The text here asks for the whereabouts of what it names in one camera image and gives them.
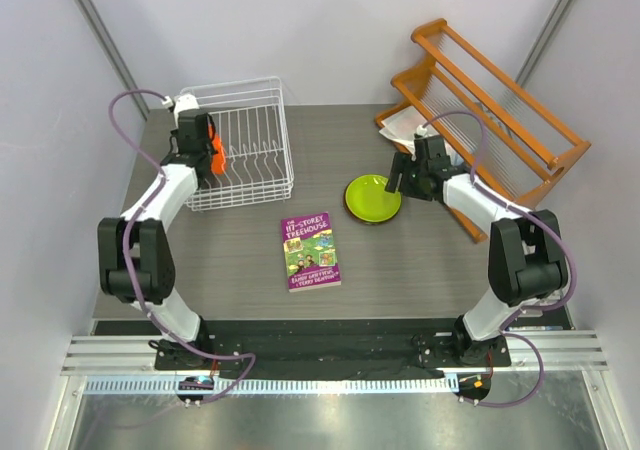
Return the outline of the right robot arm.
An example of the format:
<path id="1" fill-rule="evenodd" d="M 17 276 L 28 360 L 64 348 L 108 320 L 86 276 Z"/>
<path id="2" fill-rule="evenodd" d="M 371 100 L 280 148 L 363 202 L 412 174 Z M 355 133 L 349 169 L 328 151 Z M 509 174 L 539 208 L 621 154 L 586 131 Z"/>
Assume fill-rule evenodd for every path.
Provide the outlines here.
<path id="1" fill-rule="evenodd" d="M 489 239 L 489 289 L 459 316 L 452 330 L 452 358 L 464 366 L 484 363 L 500 333 L 524 308 L 569 283 L 557 217 L 504 199 L 446 154 L 444 139 L 417 139 L 416 154 L 394 154 L 385 190 L 437 201 L 469 219 Z"/>

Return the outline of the orange plate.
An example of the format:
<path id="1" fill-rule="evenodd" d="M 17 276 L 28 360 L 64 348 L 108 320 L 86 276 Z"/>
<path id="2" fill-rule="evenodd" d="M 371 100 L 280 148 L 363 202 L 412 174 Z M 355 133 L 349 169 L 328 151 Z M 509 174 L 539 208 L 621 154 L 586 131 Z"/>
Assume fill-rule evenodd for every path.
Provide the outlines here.
<path id="1" fill-rule="evenodd" d="M 211 140 L 213 154 L 211 159 L 211 172 L 214 175 L 223 175 L 226 172 L 226 151 L 224 149 L 221 137 L 219 136 L 214 124 L 210 123 L 209 138 Z"/>

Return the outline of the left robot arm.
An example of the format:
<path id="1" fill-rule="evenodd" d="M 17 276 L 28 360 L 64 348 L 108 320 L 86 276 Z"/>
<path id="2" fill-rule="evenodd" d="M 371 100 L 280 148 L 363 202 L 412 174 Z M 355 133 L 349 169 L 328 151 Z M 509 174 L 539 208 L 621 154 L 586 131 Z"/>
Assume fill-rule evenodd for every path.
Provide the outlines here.
<path id="1" fill-rule="evenodd" d="M 201 316 L 175 287 L 167 229 L 211 173 L 214 127 L 203 110 L 184 110 L 171 131 L 175 150 L 162 160 L 154 183 L 118 218 L 98 225 L 102 291 L 140 310 L 161 332 L 151 344 L 190 368 L 205 367 L 213 345 Z"/>

